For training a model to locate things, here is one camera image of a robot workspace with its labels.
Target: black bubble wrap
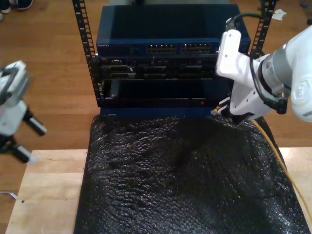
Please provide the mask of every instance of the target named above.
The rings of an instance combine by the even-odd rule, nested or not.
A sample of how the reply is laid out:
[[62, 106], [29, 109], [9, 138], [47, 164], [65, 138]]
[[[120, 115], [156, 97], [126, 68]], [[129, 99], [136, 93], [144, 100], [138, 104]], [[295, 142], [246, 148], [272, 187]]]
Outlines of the black bubble wrap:
[[[264, 119], [258, 122], [272, 134]], [[75, 234], [307, 234], [262, 134], [217, 117], [94, 118]]]

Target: robotic arm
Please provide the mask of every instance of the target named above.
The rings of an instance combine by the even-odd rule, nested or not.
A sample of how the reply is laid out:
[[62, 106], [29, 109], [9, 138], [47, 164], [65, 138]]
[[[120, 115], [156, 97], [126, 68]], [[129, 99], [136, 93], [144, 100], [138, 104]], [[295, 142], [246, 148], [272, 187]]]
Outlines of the robotic arm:
[[13, 134], [22, 121], [35, 132], [43, 136], [46, 128], [33, 116], [23, 96], [29, 86], [26, 65], [22, 61], [14, 62], [5, 68], [0, 67], [0, 152], [12, 153], [24, 163], [36, 160], [23, 146], [17, 144]]
[[272, 109], [285, 114], [291, 95], [297, 117], [312, 122], [312, 26], [273, 54], [251, 61], [238, 52], [240, 38], [240, 32], [231, 29], [221, 39], [216, 73], [233, 79], [234, 86], [216, 111], [237, 123]]

